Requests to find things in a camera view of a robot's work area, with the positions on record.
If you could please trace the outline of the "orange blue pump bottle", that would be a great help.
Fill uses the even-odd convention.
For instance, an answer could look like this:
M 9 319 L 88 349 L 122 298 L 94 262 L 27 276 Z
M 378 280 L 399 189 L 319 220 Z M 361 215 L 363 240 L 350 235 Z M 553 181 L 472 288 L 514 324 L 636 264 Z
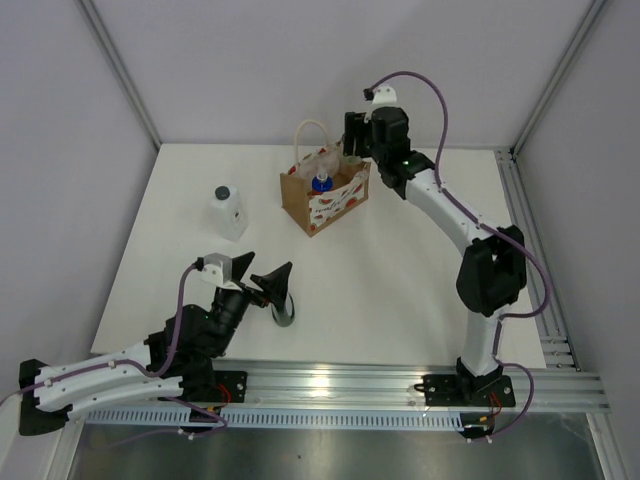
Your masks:
M 318 173 L 311 182 L 311 192 L 313 195 L 322 195 L 330 192 L 334 188 L 332 177 L 326 173 Z

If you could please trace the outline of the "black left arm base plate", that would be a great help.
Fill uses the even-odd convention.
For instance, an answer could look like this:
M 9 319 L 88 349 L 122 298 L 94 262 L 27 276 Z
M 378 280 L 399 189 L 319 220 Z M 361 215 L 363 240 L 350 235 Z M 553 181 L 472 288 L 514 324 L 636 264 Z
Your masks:
M 238 403 L 245 401 L 248 373 L 240 370 L 205 370 L 186 376 L 179 399 L 187 402 Z

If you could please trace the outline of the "sage green lotion bottle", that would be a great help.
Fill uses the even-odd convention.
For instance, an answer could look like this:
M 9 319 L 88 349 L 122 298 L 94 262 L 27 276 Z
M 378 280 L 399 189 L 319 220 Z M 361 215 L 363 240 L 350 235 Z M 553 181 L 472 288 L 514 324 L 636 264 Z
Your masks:
M 356 155 L 342 155 L 341 164 L 345 167 L 355 167 L 362 162 L 362 159 Z

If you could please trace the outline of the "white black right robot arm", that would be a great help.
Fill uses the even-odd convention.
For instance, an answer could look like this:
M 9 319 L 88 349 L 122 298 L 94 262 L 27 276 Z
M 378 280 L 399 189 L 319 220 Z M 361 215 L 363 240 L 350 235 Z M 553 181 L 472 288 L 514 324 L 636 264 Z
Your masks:
M 503 374 L 497 360 L 501 316 L 527 283 L 524 236 L 514 225 L 482 229 L 470 209 L 457 206 L 437 180 L 435 163 L 411 148 L 408 132 L 408 115 L 399 107 L 381 107 L 370 116 L 347 112 L 343 153 L 373 160 L 384 185 L 433 220 L 461 254 L 455 287 L 469 316 L 455 390 L 474 405 L 489 396 Z

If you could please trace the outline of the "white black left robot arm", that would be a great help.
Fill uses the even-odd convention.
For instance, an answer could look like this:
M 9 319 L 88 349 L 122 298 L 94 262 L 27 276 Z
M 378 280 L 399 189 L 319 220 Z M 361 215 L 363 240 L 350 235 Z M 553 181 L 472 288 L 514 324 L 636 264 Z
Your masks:
M 247 252 L 197 258 L 180 277 L 174 315 L 161 331 L 131 347 L 62 366 L 22 362 L 19 434 L 48 434 L 90 412 L 142 400 L 174 402 L 214 426 L 224 425 L 221 410 L 244 402 L 248 374 L 219 370 L 213 362 L 226 355 L 247 310 L 267 308 L 282 327 L 295 318 L 292 263 L 245 282 L 254 257 Z

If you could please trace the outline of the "white bottle grey cap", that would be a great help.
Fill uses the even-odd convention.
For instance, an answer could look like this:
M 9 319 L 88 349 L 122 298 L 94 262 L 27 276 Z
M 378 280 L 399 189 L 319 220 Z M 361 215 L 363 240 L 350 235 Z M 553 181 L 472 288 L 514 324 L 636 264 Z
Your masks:
M 217 233 L 226 240 L 238 241 L 248 226 L 248 217 L 239 190 L 230 185 L 217 186 L 210 208 Z

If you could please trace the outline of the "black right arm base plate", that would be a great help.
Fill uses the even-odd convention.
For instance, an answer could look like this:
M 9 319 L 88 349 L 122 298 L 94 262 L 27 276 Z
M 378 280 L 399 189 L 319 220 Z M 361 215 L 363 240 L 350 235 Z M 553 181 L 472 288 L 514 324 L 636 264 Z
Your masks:
M 502 373 L 482 377 L 427 374 L 413 385 L 430 407 L 515 407 L 511 379 Z

